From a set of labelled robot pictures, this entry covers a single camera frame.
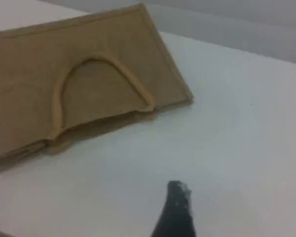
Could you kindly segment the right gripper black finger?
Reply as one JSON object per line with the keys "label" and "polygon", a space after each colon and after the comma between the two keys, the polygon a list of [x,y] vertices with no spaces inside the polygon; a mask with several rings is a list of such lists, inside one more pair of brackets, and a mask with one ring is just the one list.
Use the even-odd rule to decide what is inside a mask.
{"label": "right gripper black finger", "polygon": [[191,190],[182,181],[169,181],[167,195],[152,237],[196,237]]}

